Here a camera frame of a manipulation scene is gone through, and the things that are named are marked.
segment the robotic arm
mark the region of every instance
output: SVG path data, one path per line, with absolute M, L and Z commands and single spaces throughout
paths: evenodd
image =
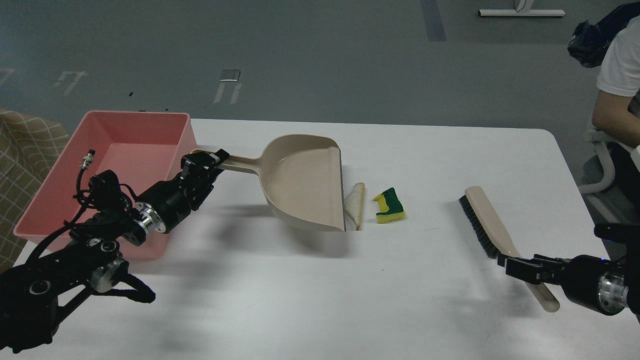
M 530 284 L 560 285 L 569 300 L 604 315 L 618 314 L 625 307 L 640 315 L 640 225 L 598 224 L 594 233 L 624 243 L 627 255 L 610 261 L 589 255 L 561 259 L 535 254 L 522 259 L 500 254 L 498 265 L 507 275 Z
M 41 241 L 24 265 L 0 275 L 0 349 L 11 347 L 18 353 L 51 343 L 60 323 L 91 295 L 153 302 L 156 294 L 128 273 L 129 263 L 119 252 L 118 239 L 140 246 L 152 231 L 169 233 L 202 205 L 222 173 L 218 165 L 229 157 L 224 150 L 187 154 L 181 160 L 182 171 L 173 179 L 159 181 L 137 196 L 111 170 L 92 176 L 89 190 L 80 190 L 93 155 L 90 151 L 84 157 L 78 174 L 74 197 L 81 208 L 75 217 Z M 129 189 L 135 203 L 121 186 Z M 77 224 L 87 209 L 97 213 Z M 64 249 L 40 257 L 67 231 L 72 241 Z M 120 282 L 132 289 L 113 289 Z M 58 295 L 77 286 L 84 289 L 60 306 Z

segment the white table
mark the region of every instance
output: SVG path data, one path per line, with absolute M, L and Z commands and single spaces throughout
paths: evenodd
M 545 312 L 485 256 L 458 204 L 482 186 L 523 256 L 606 256 L 548 132 L 201 119 L 193 128 L 202 147 L 249 157 L 280 135 L 333 138 L 345 191 L 367 187 L 362 230 L 290 228 L 257 177 L 225 172 L 162 259 L 132 264 L 153 304 L 92 297 L 52 345 L 15 358 L 637 359 L 628 309 L 607 317 L 550 286 L 561 308 Z M 407 217 L 377 224 L 369 200 L 391 186 Z

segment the brush bristles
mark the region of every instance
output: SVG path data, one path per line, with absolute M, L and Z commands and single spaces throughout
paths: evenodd
M 498 248 L 491 242 L 491 238 L 484 230 L 484 227 L 482 227 L 482 224 L 480 223 L 473 206 L 469 203 L 467 196 L 464 195 L 459 201 L 460 205 L 462 205 L 462 210 L 465 212 L 469 221 L 471 221 L 471 226 L 474 228 L 478 241 L 480 242 L 480 245 L 482 245 L 484 252 L 489 258 L 497 259 L 500 254 L 500 250 L 498 250 Z

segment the green and yellow sponge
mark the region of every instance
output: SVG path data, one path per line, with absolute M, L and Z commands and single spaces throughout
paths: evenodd
M 378 207 L 380 207 L 381 212 L 376 213 L 376 220 L 379 224 L 404 219 L 404 208 L 398 200 L 396 189 L 385 190 L 373 198 L 373 201 L 377 201 Z

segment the beige dustpan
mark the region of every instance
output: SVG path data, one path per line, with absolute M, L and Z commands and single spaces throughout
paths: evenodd
M 220 168 L 258 175 L 273 213 L 287 224 L 345 231 L 340 148 L 332 139 L 285 135 L 257 159 L 230 156 Z

